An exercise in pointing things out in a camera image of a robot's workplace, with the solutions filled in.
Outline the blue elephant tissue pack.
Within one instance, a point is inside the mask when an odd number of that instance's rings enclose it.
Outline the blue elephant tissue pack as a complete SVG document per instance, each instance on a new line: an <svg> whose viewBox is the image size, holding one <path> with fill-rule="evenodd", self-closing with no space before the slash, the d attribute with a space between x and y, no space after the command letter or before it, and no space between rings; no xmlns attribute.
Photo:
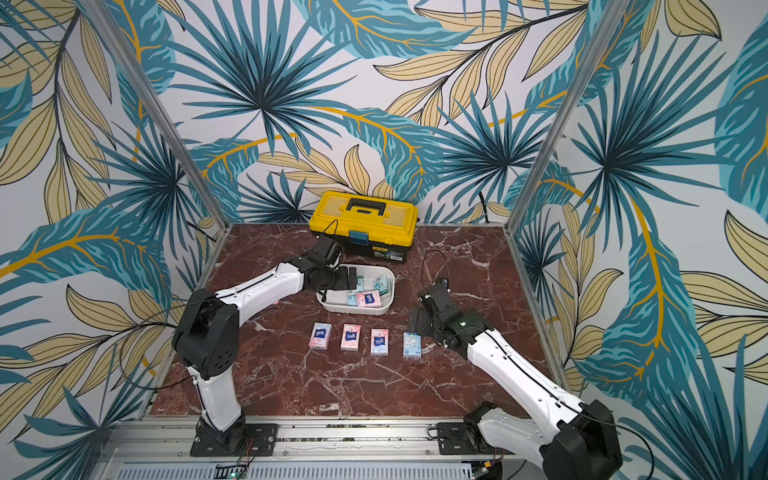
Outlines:
<svg viewBox="0 0 768 480"><path fill-rule="evenodd" d="M420 335L411 332L405 332L403 334L403 357L422 357L422 339Z"/></svg>

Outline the white plastic storage box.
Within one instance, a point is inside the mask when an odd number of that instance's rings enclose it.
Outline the white plastic storage box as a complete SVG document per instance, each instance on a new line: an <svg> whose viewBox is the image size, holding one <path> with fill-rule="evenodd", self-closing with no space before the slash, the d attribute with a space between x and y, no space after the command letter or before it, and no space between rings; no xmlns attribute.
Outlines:
<svg viewBox="0 0 768 480"><path fill-rule="evenodd" d="M393 304L395 296L394 273L382 266L365 264L342 264L347 272L354 272L356 278L352 290L328 291L317 293L316 298L321 306L332 313L373 315L386 314ZM378 305L360 304L358 294L360 292L377 292Z"/></svg>

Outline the pink Tempo tissue pack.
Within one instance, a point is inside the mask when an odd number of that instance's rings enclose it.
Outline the pink Tempo tissue pack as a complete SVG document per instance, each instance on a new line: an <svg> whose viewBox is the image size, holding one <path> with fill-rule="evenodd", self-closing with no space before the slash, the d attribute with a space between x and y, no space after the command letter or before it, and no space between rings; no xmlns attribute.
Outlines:
<svg viewBox="0 0 768 480"><path fill-rule="evenodd" d="M309 348L314 350L327 350L330 343L331 331L331 324L316 322L313 325L309 338Z"/></svg>
<svg viewBox="0 0 768 480"><path fill-rule="evenodd" d="M360 346L362 328L356 324L343 326L340 349L342 351L358 351Z"/></svg>
<svg viewBox="0 0 768 480"><path fill-rule="evenodd" d="M387 356L389 354L389 330L372 329L370 354L372 356Z"/></svg>

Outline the teal cartoon tissue pack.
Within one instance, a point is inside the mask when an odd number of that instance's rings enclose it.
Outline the teal cartoon tissue pack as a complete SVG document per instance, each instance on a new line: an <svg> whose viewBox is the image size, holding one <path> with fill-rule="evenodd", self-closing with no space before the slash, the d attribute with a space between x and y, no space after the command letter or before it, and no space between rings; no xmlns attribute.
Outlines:
<svg viewBox="0 0 768 480"><path fill-rule="evenodd" d="M358 276L356 287L348 292L347 305L353 307L364 306L365 301L360 301L360 298L361 294L363 294L365 291L365 278L363 276Z"/></svg>

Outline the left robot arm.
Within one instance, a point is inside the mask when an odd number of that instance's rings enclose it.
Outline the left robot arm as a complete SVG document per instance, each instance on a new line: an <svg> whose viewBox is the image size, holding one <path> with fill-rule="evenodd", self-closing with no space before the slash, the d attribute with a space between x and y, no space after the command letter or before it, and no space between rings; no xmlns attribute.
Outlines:
<svg viewBox="0 0 768 480"><path fill-rule="evenodd" d="M187 301L172 348L192 376L203 407L202 426L221 443L245 428L232 375L240 328L266 308L305 290L325 295L357 287L357 267L343 265L342 257L341 244L320 235L306 253L237 286L215 293L197 290Z"/></svg>

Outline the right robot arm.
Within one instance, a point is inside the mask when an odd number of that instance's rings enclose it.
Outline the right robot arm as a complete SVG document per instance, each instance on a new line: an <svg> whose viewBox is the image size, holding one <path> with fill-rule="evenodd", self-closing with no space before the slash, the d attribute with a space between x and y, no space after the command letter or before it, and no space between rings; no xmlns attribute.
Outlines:
<svg viewBox="0 0 768 480"><path fill-rule="evenodd" d="M518 418L485 402L456 433L439 429L448 450L467 446L480 454L512 453L549 479L609 479L623 465L612 412L584 403L529 363L482 315L463 311L442 283L419 294L415 314L436 344L458 353L489 375L526 412Z"/></svg>

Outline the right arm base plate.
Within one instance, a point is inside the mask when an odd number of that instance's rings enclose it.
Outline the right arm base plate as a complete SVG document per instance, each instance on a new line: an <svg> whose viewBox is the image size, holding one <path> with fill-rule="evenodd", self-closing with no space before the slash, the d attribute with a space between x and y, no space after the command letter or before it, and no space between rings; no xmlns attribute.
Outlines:
<svg viewBox="0 0 768 480"><path fill-rule="evenodd" d="M495 449L464 422L441 422L434 427L441 455L493 456Z"/></svg>

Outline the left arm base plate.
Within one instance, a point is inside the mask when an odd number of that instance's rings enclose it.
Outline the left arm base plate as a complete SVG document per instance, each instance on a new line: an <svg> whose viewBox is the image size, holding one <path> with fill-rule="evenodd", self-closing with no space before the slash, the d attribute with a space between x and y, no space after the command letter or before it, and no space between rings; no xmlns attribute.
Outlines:
<svg viewBox="0 0 768 480"><path fill-rule="evenodd" d="M266 424L234 424L221 432L204 420L196 425L190 449L191 457L271 457L274 452L279 426Z"/></svg>

